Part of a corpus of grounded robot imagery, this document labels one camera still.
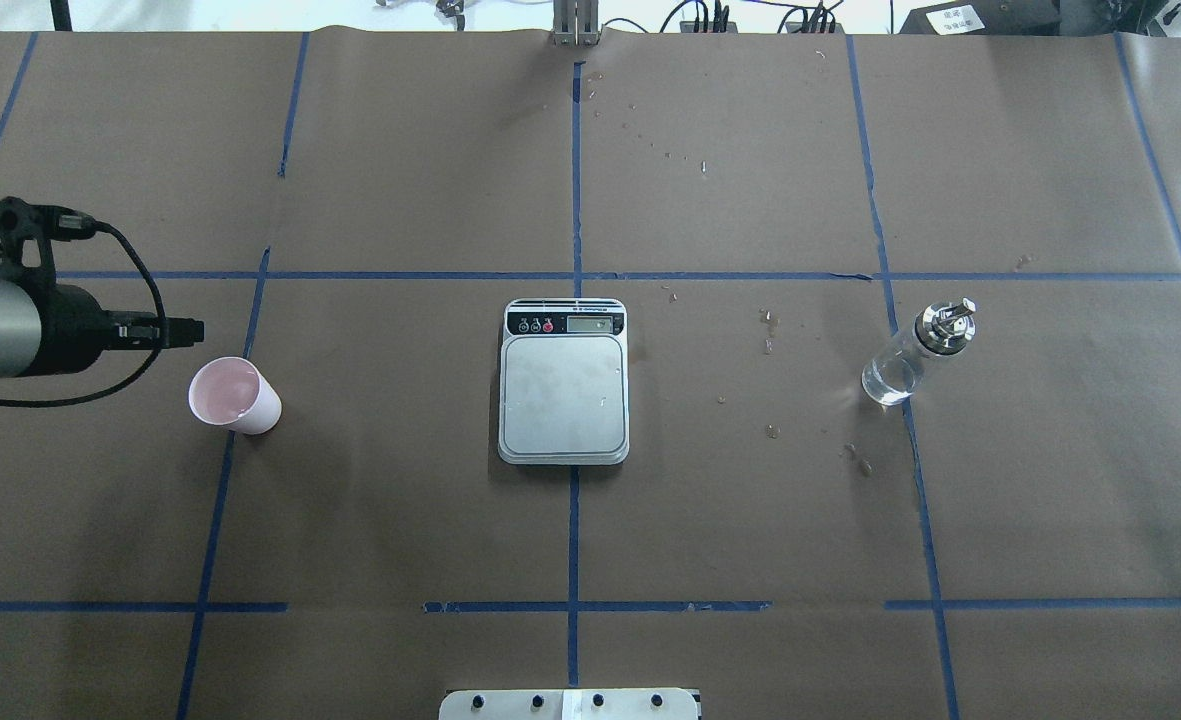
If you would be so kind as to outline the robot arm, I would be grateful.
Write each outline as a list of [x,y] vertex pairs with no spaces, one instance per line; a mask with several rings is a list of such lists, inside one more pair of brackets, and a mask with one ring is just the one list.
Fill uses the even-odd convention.
[[205,323],[198,319],[107,310],[73,284],[35,288],[0,279],[0,379],[76,374],[105,352],[203,341]]

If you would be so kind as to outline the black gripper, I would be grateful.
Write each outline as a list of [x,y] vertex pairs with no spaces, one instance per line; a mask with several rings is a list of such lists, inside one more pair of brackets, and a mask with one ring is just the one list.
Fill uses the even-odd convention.
[[159,319],[146,310],[107,310],[91,292],[56,284],[38,300],[41,341],[38,374],[89,369],[109,351],[188,348],[205,340],[205,323],[191,318]]

